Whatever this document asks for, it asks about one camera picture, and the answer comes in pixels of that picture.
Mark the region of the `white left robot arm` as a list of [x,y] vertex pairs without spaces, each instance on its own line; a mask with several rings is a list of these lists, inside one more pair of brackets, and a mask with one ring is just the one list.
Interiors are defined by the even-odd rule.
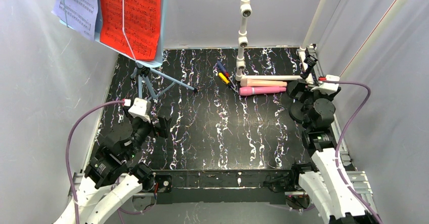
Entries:
[[112,130],[84,171],[76,193],[56,223],[105,223],[128,199],[139,192],[171,191],[172,177],[152,170],[145,163],[129,167],[147,136],[167,138],[171,119],[159,117],[157,124],[133,118],[123,134]]

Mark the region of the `beige toy microphone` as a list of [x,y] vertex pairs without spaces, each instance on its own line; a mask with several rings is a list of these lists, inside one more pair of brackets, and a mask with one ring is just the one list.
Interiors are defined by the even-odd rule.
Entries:
[[241,79],[241,87],[269,87],[269,86],[279,86],[287,87],[287,82],[285,81],[276,81],[276,80],[259,80],[259,79]]

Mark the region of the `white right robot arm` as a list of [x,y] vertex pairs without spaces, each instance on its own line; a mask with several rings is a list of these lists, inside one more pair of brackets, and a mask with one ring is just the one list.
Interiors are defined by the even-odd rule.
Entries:
[[[358,194],[347,176],[340,157],[340,145],[353,119],[371,95],[369,86],[352,81],[333,81],[327,77],[319,79],[319,85],[310,87],[303,81],[288,91],[292,98],[301,97],[289,108],[289,115],[302,124],[303,145],[307,149],[313,166],[308,170],[298,167],[295,172],[297,184],[312,200],[324,223],[382,223],[371,205]],[[347,121],[336,141],[329,130],[334,122],[336,93],[326,92],[328,86],[358,85],[367,90],[362,103]]]

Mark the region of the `black round microphone stand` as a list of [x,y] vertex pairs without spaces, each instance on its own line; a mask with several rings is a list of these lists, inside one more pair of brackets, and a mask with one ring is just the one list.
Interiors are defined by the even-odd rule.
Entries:
[[295,101],[289,108],[289,115],[297,123],[303,123],[308,115],[310,106],[310,104]]

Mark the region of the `light blue music stand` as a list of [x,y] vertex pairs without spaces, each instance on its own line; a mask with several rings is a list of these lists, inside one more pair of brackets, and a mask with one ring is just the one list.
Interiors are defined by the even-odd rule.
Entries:
[[145,85],[156,99],[174,85],[197,88],[157,70],[163,64],[164,19],[167,0],[58,0],[54,10],[67,27],[131,59],[139,94]]

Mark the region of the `pink toy microphone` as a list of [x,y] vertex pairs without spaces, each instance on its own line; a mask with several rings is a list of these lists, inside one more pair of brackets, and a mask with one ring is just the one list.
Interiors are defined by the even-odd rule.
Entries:
[[276,94],[286,91],[286,87],[268,86],[268,87],[250,87],[245,86],[239,89],[240,96],[252,96],[260,94]]

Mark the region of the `lavender sheet music page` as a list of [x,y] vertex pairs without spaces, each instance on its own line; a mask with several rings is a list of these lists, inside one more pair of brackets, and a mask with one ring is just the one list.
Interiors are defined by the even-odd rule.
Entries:
[[67,27],[88,40],[94,40],[98,0],[55,0],[52,13]]

